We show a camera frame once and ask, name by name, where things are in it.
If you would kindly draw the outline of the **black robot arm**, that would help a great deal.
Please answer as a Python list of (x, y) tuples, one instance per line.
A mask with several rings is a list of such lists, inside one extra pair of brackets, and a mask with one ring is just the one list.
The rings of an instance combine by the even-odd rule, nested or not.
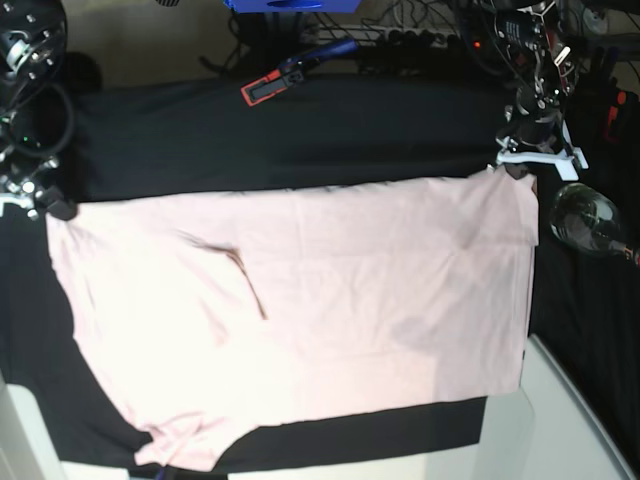
[[(77, 206), (50, 176), (75, 130), (70, 95), (54, 80), (67, 41), (60, 1), (1, 3), (1, 205), (21, 208), (31, 220), (48, 214), (68, 221), (77, 214)], [(24, 108), (45, 90), (59, 96), (65, 112), (61, 136), (49, 145), (17, 129)]]

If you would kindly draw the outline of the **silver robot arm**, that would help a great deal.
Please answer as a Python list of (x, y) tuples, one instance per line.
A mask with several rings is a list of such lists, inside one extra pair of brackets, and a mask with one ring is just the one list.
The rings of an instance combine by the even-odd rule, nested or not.
[(514, 91), (496, 136), (512, 153), (574, 152), (565, 114), (579, 78), (555, 1), (453, 1), (461, 40), (481, 69)]

